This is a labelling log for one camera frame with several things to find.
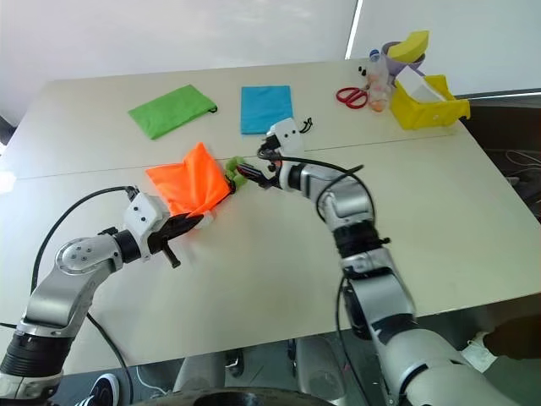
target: green cloth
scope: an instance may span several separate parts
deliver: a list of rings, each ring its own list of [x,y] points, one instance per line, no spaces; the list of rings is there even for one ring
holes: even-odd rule
[[[192,85],[149,101],[130,110],[128,114],[151,139],[217,109],[216,104]]]

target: orange cloth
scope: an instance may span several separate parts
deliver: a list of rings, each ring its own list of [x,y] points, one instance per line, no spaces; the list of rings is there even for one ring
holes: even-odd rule
[[[182,163],[151,167],[146,173],[166,200],[172,216],[203,214],[229,195],[229,184],[220,166],[201,142]]]

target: shoe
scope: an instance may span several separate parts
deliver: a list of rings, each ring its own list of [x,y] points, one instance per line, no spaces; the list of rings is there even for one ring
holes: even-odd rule
[[[118,379],[113,374],[103,374],[90,390],[90,396],[75,406],[117,406],[119,388]]]
[[[462,357],[481,373],[485,372],[498,359],[484,346],[483,337],[487,334],[487,332],[478,332],[473,340],[467,342],[467,347],[460,352]]]

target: scissors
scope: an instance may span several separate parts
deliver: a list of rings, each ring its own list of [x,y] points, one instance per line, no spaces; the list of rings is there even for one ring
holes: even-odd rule
[[[361,104],[355,104],[358,99],[363,97],[364,101]],[[358,87],[344,87],[336,93],[336,99],[339,102],[344,103],[349,108],[363,108],[369,101],[369,94]]]

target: yellow container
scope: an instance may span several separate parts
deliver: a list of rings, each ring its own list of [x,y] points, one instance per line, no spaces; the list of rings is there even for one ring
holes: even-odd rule
[[[453,97],[447,88],[447,81],[443,74],[425,76],[424,79],[447,101],[419,103],[414,101],[396,81],[396,92],[391,98],[391,111],[403,129],[451,125],[462,116],[470,118],[469,101],[457,100]]]

